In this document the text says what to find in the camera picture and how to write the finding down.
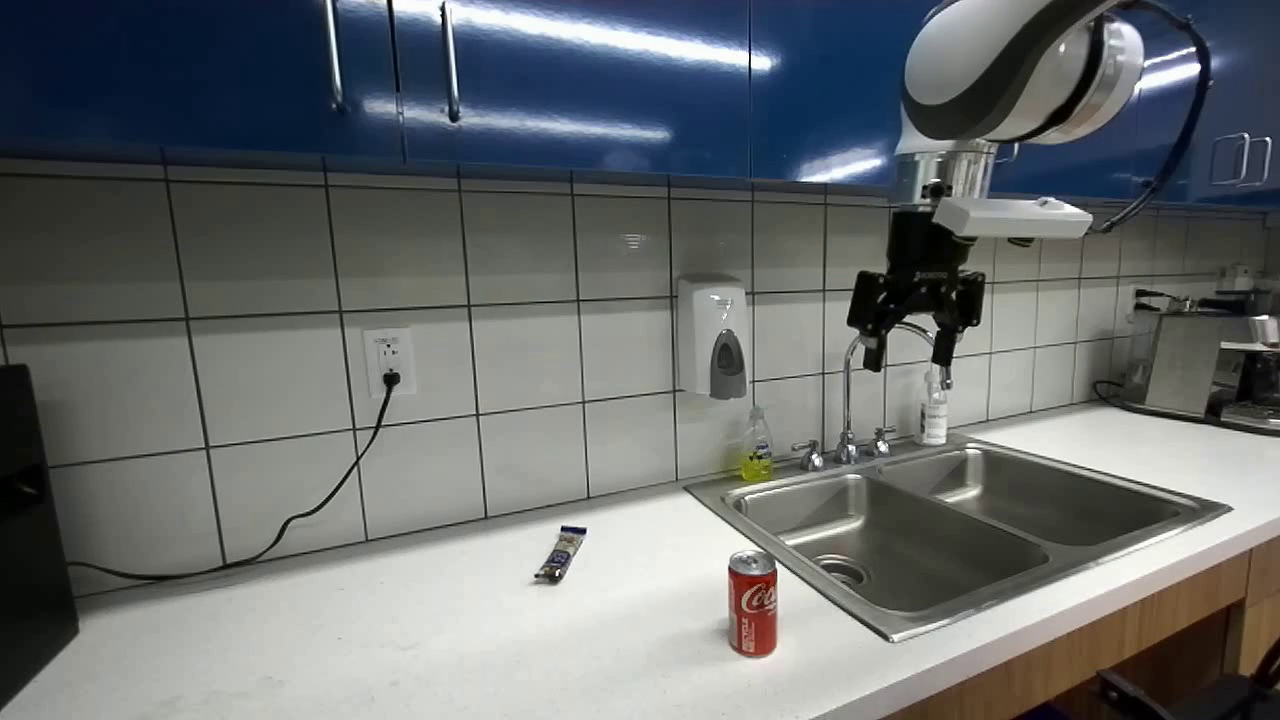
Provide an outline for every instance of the soda can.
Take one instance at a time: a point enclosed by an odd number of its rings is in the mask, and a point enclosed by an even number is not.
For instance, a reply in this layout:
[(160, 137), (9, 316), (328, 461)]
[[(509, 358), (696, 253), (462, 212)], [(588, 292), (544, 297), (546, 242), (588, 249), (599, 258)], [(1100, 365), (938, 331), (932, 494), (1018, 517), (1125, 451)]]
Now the soda can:
[(728, 559), (728, 645), (738, 657), (775, 649), (775, 559), (762, 554)]

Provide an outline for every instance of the wall outlet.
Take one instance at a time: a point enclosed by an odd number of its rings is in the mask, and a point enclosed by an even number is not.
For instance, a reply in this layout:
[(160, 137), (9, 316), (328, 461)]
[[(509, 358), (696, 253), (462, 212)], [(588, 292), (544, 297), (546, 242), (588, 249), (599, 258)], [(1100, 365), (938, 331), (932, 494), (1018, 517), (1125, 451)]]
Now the wall outlet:
[(382, 371), (401, 371), (396, 397), (416, 397), (416, 347), (407, 328), (364, 331), (369, 392), (382, 400)]

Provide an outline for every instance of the cabinet door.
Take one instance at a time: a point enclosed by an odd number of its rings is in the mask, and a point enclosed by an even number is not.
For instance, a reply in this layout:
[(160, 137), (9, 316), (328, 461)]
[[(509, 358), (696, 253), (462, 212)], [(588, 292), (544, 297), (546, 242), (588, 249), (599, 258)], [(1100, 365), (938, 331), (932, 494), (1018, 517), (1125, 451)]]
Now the cabinet door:
[(1275, 28), (1267, 0), (1216, 0), (1196, 13), (1211, 42), (1216, 95), (1196, 142), (1192, 200), (1275, 200), (1280, 95)]
[(382, 0), (182, 0), (160, 24), (180, 160), (401, 160)]
[(899, 82), (928, 3), (753, 0), (753, 178), (891, 183)]
[(160, 155), (160, 0), (0, 0), (0, 154)]
[(749, 171), (743, 0), (453, 0), (461, 122), (435, 3), (401, 34), (416, 160), (467, 171)]

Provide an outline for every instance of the sink basin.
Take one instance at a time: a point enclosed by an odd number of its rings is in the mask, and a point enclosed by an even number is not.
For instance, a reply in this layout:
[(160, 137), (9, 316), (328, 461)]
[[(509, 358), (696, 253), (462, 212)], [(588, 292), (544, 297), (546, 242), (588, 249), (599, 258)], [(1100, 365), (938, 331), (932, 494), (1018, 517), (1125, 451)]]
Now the sink basin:
[(854, 472), (737, 494), (737, 514), (891, 613), (928, 613), (1048, 559), (1017, 534)]
[(1048, 545), (1087, 550), (1093, 555), (1108, 555), (1208, 514), (1208, 506), (1192, 497), (1002, 451), (903, 455), (867, 470), (867, 476)]
[(691, 497), (882, 639), (1228, 514), (983, 443)]

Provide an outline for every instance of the power cord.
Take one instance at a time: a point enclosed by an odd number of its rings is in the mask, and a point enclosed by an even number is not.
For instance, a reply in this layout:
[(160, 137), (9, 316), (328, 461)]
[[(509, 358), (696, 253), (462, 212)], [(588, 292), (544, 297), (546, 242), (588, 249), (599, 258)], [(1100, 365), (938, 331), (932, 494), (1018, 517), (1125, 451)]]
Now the power cord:
[(1114, 232), (1130, 212), (1141, 212), (1150, 196), (1164, 194), (1173, 171), (1188, 160), (1196, 129), (1200, 129), (1200, 115), (1203, 115), (1203, 105), (1211, 95), (1211, 53), (1208, 53), (1208, 42), (1200, 38), (1200, 28), (1188, 15), (1174, 15), (1173, 10), (1164, 10), (1155, 0), (1130, 0), (1130, 3), (1155, 13), (1164, 24), (1173, 24), (1174, 34), (1184, 34), (1192, 42), (1200, 77), (1196, 77), (1196, 95), (1192, 95), (1192, 107), (1184, 115), (1184, 129), (1174, 131), (1159, 171), (1143, 183), (1143, 194), (1137, 200), (1126, 200), (1111, 222), (1102, 222), (1094, 227), (1100, 238)]
[(258, 563), (263, 555), (270, 555), (270, 554), (284, 545), (284, 536), (287, 536), (293, 524), (298, 524), (298, 520), (307, 520), (307, 517), (318, 517), (318, 514), (348, 487), (348, 479), (354, 476), (361, 461), (370, 451), (370, 443), (376, 443), (379, 432), (382, 432), (382, 420), (389, 420), (389, 408), (391, 408), (396, 389), (401, 389), (401, 371), (382, 371), (382, 400), (379, 400), (379, 408), (376, 408), (369, 443), (354, 451), (354, 461), (348, 464), (348, 472), (318, 497), (318, 506), (284, 517), (284, 524), (274, 527), (274, 536), (270, 536), (258, 554), (250, 554), (250, 555), (243, 555), (243, 559), (232, 559), (232, 563), (201, 569), (201, 573), (122, 573), (122, 569), (87, 563), (87, 559), (67, 559), (67, 569), (82, 569), (82, 573), (100, 573), (100, 575), (115, 575), (115, 582), (131, 582), (131, 583), (171, 583), (171, 582), (218, 575), (218, 573), (235, 573), (235, 569)]

